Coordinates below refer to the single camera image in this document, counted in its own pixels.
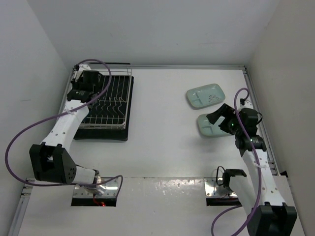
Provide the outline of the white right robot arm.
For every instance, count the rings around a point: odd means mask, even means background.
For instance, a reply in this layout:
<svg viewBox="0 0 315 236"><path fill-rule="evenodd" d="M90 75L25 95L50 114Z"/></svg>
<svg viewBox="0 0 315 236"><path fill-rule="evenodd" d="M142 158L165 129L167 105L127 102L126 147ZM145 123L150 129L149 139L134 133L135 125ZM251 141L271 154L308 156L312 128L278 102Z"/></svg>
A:
<svg viewBox="0 0 315 236"><path fill-rule="evenodd" d="M235 138L236 148L246 167L226 169L222 177L224 189L234 192L247 219L244 227L251 236L288 236L297 220L295 207L289 206L275 183L268 164L266 144L257 133L260 113L250 102L243 102L239 110L223 104L218 110L208 114L210 124L219 118L220 130Z"/></svg>

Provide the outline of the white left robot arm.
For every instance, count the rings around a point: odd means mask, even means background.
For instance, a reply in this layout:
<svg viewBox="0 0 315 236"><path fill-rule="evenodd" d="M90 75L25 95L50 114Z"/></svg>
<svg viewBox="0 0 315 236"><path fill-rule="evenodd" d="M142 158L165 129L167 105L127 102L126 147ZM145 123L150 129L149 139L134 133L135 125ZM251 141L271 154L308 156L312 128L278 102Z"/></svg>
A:
<svg viewBox="0 0 315 236"><path fill-rule="evenodd" d="M98 71L85 70L71 81L72 89L67 94L64 116L58 118L51 132L39 145L29 151L36 180L57 184L78 184L97 196L104 193L97 170L76 165L69 152L71 142L91 106L102 89L103 75Z"/></svg>

